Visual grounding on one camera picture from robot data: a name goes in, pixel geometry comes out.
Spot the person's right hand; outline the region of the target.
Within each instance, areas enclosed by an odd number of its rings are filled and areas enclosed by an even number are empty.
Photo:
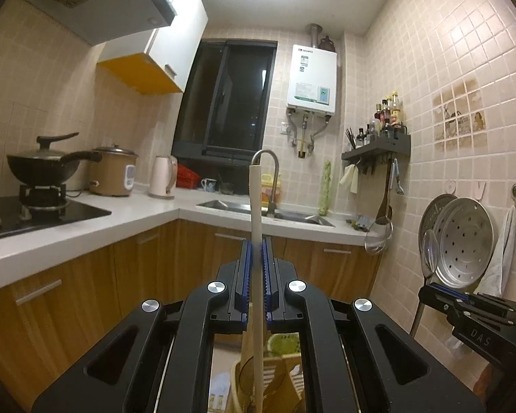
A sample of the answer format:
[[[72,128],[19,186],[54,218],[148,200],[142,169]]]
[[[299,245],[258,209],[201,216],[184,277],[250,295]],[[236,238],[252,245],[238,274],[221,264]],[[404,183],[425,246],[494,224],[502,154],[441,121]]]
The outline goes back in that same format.
[[[473,393],[481,400],[482,403],[486,401],[493,374],[494,367],[491,363],[488,363],[476,383],[473,385]]]

